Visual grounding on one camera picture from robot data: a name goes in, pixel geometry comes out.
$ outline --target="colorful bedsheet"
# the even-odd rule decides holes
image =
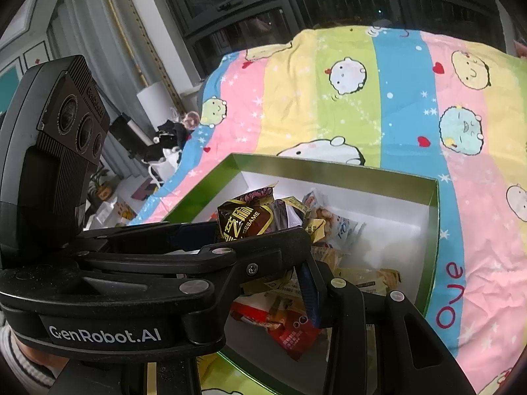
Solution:
[[[305,30],[227,55],[205,85],[203,124],[181,166],[133,223],[162,220],[233,152],[437,178],[426,318],[475,390],[492,393],[525,346],[526,93],[526,62],[419,31]]]

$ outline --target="blue stripe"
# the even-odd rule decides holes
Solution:
[[[404,30],[388,30],[373,38],[379,68],[384,135],[380,166],[440,180],[440,229],[447,233],[439,240],[434,290],[426,319],[452,354],[457,355],[463,299],[450,304],[460,294],[460,289],[448,288],[447,285],[465,287],[465,274],[454,279],[447,274],[446,267],[454,262],[458,268],[462,266],[464,269],[461,221],[449,169],[439,147],[439,110],[430,53],[418,31],[405,36]],[[426,140],[430,141],[430,146],[420,146],[419,137],[422,137],[423,145]],[[456,276],[453,266],[450,272]],[[451,323],[452,310],[444,307],[451,307],[455,312],[453,324],[446,329],[436,323],[439,313],[444,326]]]
[[[236,52],[223,57],[220,66],[207,79],[203,93],[203,102],[213,96],[221,98],[221,78],[227,72],[232,61],[238,58],[238,55],[239,52]],[[148,220],[159,206],[161,199],[175,191],[186,175],[199,165],[201,156],[203,155],[203,148],[207,146],[213,133],[214,128],[202,125],[192,133],[192,137],[185,144],[181,156],[181,163],[176,173],[157,192],[147,199],[138,216],[130,222],[130,225],[143,224]]]

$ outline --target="curtain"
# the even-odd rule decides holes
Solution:
[[[92,75],[117,109],[129,115],[149,136],[155,132],[136,94],[160,80],[155,61],[135,22],[127,0],[58,0],[48,28],[54,57],[82,54]],[[110,120],[119,113],[105,102]],[[110,168],[123,177],[147,176],[146,167],[130,159],[126,150],[108,135],[102,155]]]

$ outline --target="open gift box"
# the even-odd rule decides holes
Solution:
[[[398,287],[426,313],[438,246],[435,179],[354,165],[231,154],[185,196],[166,220],[207,221],[226,200],[268,185],[275,198],[302,199],[316,188],[333,213],[364,222],[341,268],[396,269]],[[244,373],[278,393],[318,394],[326,372],[327,339],[319,337],[294,361],[263,328],[229,318],[222,354]]]

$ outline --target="pink stripe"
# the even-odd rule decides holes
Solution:
[[[214,128],[199,165],[161,203],[147,223],[161,221],[179,201],[231,153],[253,153],[262,129],[264,74],[267,59],[243,68],[242,54],[231,62],[221,83],[221,98],[227,102],[227,117]]]
[[[436,75],[439,114],[455,105],[471,109],[481,116],[486,138],[485,92],[464,86],[451,62],[453,51],[467,51],[464,42],[428,33],[422,37],[433,64],[441,63],[445,71]],[[477,156],[443,150],[458,201],[465,253],[466,289],[457,360],[478,392],[512,367],[522,351],[527,262],[517,218],[507,204],[507,185],[488,154],[487,143]],[[474,331],[468,340],[464,337],[467,329]]]

